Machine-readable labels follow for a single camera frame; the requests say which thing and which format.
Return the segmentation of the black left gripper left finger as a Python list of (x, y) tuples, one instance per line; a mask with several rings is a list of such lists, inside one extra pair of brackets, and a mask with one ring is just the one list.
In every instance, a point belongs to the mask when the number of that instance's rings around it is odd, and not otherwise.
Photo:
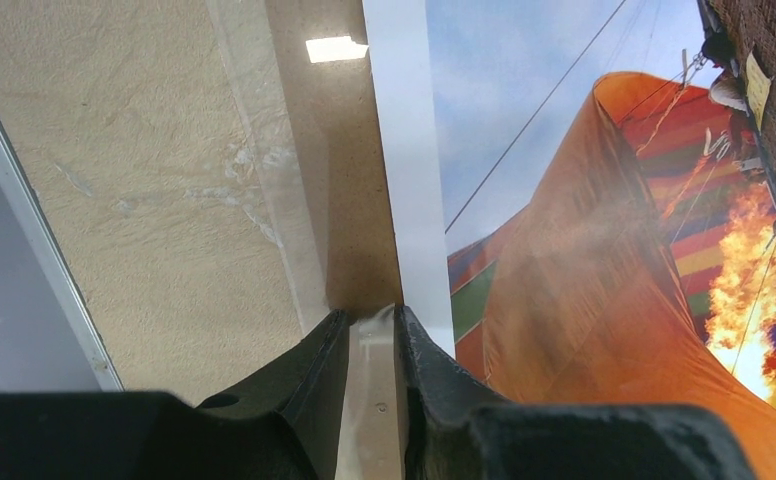
[(0, 394), (0, 479), (331, 479), (349, 320), (189, 406), (158, 391)]

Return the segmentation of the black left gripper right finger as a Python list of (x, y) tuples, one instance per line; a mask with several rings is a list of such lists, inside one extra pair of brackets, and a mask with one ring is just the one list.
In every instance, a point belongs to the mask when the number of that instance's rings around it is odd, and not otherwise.
[(521, 405), (394, 309), (408, 479), (753, 479), (730, 429), (686, 405)]

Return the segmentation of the hot air balloon photo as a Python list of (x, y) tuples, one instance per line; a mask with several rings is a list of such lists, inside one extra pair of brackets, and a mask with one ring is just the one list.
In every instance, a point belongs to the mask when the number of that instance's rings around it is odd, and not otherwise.
[[(364, 18), (397, 237), (397, 306), (457, 362), (425, 5), (368, 1)], [(483, 369), (468, 372), (521, 405), (703, 408), (728, 426), (753, 479), (776, 479), (776, 409), (702, 343), (647, 181), (613, 121), (624, 89), (646, 85), (614, 74), (586, 98), (503, 237), (482, 306)]]

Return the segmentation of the brown cardboard backing board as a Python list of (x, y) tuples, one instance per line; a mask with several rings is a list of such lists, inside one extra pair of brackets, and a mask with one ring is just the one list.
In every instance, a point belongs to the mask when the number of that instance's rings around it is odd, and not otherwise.
[(363, 5), (266, 5), (300, 168), (318, 291), (350, 317), (342, 479), (403, 475), (392, 306), (402, 297)]

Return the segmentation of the aluminium table edge rail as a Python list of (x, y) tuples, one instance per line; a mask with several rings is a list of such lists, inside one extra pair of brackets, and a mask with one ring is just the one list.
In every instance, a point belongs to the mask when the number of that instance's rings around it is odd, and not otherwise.
[(122, 388), (0, 121), (0, 393)]

